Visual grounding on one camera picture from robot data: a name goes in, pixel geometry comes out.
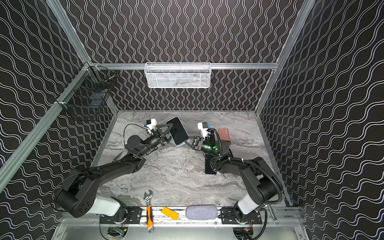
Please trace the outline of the pink phone case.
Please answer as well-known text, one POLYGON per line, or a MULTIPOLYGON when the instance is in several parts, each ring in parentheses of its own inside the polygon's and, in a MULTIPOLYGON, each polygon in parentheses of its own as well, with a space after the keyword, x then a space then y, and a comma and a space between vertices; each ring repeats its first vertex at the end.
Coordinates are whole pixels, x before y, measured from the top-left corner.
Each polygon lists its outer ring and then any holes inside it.
POLYGON ((229 142, 229 146, 232 144, 231 138, 230 138, 230 132, 228 129, 225 129, 225 128, 218 129, 218 133, 221 140, 229 142))

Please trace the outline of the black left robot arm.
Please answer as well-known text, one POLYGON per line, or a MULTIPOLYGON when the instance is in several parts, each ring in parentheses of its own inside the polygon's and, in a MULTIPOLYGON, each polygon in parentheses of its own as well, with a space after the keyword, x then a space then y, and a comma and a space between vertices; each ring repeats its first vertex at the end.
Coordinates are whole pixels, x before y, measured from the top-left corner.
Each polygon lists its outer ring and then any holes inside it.
POLYGON ((75 218, 99 214, 113 218, 116 223, 123 222, 127 218, 126 205, 115 198, 98 196, 99 187, 140 170, 146 161, 145 155, 171 141, 170 132, 173 126, 172 123, 158 125, 145 140, 137 135, 130 136, 125 144, 128 153, 115 162, 74 169, 54 192, 53 202, 75 218))

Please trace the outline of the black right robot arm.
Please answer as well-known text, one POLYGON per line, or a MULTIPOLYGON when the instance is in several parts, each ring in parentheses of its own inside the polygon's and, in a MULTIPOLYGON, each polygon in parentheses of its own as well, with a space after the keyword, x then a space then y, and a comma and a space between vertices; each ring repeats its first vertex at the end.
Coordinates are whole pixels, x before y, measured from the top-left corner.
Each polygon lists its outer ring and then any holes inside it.
POLYGON ((282 183, 263 158, 246 160, 234 157, 230 141, 215 141, 212 137, 190 137, 185 144, 195 151, 203 152, 208 169, 214 173, 241 177, 247 193, 234 205, 234 215, 238 221, 249 217, 253 211, 261 210, 265 205, 280 204, 283 201, 282 183))

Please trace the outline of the white mesh basket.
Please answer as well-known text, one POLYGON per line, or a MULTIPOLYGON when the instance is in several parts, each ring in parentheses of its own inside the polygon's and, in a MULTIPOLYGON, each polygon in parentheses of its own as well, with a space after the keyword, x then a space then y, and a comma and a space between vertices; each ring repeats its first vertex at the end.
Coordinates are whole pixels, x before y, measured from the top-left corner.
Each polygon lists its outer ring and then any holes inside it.
POLYGON ((212 67, 209 62, 147 62, 145 77, 149 88, 209 88, 212 67))

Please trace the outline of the grey fabric pouch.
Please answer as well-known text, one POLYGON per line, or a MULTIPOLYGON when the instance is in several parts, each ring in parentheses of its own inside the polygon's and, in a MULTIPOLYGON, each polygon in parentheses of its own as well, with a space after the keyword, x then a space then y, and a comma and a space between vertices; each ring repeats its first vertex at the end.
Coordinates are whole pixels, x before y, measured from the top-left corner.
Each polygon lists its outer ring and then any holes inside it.
POLYGON ((188 206, 186 208, 186 218, 189 220, 214 220, 218 215, 218 209, 213 205, 188 206))

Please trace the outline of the silver spanner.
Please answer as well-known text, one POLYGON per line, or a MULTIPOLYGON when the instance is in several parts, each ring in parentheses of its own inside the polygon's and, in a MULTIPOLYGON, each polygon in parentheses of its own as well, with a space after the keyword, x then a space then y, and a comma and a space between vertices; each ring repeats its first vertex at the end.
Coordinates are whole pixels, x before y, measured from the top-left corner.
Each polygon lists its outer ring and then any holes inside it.
POLYGON ((270 214, 271 214, 271 216, 272 216, 274 225, 278 225, 278 224, 279 224, 279 221, 278 221, 278 219, 277 219, 277 217, 276 217, 276 215, 275 215, 275 213, 274 213, 274 210, 273 210, 272 206, 271 206, 271 205, 267 205, 267 207, 268 207, 268 209, 269 209, 269 211, 270 211, 270 214))

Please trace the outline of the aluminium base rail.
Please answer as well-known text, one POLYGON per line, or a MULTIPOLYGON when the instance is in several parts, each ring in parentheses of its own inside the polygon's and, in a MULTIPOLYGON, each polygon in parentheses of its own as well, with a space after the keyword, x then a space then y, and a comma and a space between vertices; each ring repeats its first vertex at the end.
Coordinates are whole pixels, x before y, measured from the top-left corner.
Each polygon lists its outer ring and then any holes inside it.
MULTIPOLYGON (((236 226, 236 225, 260 225, 262 223, 261 214, 256 211, 250 214, 238 218, 236 213, 240 211, 233 207, 217 207, 218 217, 214 220, 196 221, 186 218, 187 207, 168 207, 169 209, 179 213, 179 219, 177 221, 165 216, 161 213, 163 207, 152 207, 154 225, 159 226, 173 226, 173 225, 196 225, 196 226, 236 226)), ((101 215, 100 223, 102 225, 137 225, 145 227, 147 225, 147 211, 146 207, 127 207, 123 211, 123 217, 116 217, 115 215, 109 216, 111 211, 107 211, 106 214, 97 212, 97 215, 101 215)))

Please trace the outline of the orange handled adjustable wrench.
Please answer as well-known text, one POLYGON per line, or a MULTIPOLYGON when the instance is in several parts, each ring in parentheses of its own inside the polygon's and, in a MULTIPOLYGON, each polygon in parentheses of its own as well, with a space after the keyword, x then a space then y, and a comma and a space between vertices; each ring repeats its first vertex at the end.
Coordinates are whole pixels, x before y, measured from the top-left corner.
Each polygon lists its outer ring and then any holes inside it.
POLYGON ((149 233, 152 233, 154 230, 154 221, 153 221, 153 211, 152 211, 152 204, 151 199, 153 197, 154 192, 152 190, 149 190, 149 192, 145 192, 144 200, 147 204, 147 229, 149 233))

